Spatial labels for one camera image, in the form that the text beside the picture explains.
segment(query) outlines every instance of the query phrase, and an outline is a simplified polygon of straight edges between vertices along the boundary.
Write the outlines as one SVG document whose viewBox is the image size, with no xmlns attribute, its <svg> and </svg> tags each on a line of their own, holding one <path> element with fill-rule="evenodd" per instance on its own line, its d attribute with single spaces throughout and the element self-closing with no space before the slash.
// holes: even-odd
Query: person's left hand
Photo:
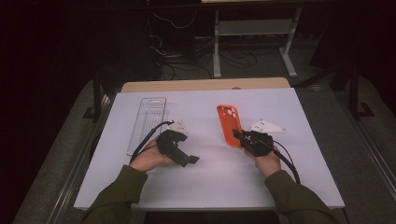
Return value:
<svg viewBox="0 0 396 224">
<path fill-rule="evenodd" d="M 156 139 L 150 141 L 140 154 L 129 164 L 136 170 L 147 172 L 157 166 L 164 164 L 176 164 L 174 161 L 163 155 L 157 148 Z"/>
</svg>

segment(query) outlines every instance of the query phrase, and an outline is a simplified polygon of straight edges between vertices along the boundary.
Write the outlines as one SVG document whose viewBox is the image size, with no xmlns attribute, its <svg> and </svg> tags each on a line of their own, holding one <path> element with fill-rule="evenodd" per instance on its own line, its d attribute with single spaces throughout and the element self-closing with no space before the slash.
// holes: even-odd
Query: phone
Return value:
<svg viewBox="0 0 396 224">
<path fill-rule="evenodd" d="M 218 105 L 219 120 L 225 141 L 232 147 L 241 147 L 239 139 L 233 136 L 233 130 L 242 132 L 238 110 L 233 105 Z"/>
</svg>

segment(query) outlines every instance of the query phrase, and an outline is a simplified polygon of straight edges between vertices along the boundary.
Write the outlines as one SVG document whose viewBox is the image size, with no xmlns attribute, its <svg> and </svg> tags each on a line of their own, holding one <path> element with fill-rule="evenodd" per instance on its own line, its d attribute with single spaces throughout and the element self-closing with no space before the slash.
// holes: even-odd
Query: jacket sleeve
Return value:
<svg viewBox="0 0 396 224">
<path fill-rule="evenodd" d="M 138 203 L 148 175 L 124 165 L 117 179 L 99 193 L 85 212 L 83 224 L 129 223 L 131 205 Z"/>
<path fill-rule="evenodd" d="M 295 223 L 338 223 L 332 210 L 307 187 L 296 184 L 286 171 L 278 171 L 265 180 L 276 204 L 276 211 Z"/>
</svg>

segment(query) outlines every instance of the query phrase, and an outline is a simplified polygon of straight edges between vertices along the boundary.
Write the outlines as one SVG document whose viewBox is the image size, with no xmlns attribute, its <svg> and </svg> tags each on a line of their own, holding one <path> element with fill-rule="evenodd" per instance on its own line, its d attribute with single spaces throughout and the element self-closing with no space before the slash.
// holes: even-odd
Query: white bracket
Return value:
<svg viewBox="0 0 396 224">
<path fill-rule="evenodd" d="M 177 133 L 184 133 L 186 135 L 189 133 L 189 130 L 187 129 L 182 119 L 169 125 L 168 130 L 172 130 Z"/>
<path fill-rule="evenodd" d="M 260 119 L 256 123 L 254 123 L 250 130 L 257 133 L 285 133 L 286 129 L 281 128 L 271 122 Z"/>
</svg>

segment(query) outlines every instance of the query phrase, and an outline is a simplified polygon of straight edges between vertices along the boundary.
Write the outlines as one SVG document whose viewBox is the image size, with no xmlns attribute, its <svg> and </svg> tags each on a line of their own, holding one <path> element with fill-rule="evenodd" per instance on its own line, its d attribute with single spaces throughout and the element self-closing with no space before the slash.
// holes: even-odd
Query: transparent organizer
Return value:
<svg viewBox="0 0 396 224">
<path fill-rule="evenodd" d="M 165 97 L 143 98 L 140 102 L 127 154 L 132 156 L 148 133 L 161 122 L 167 121 L 168 114 Z M 157 129 L 149 141 L 157 137 L 163 130 L 166 130 L 166 126 Z"/>
</svg>

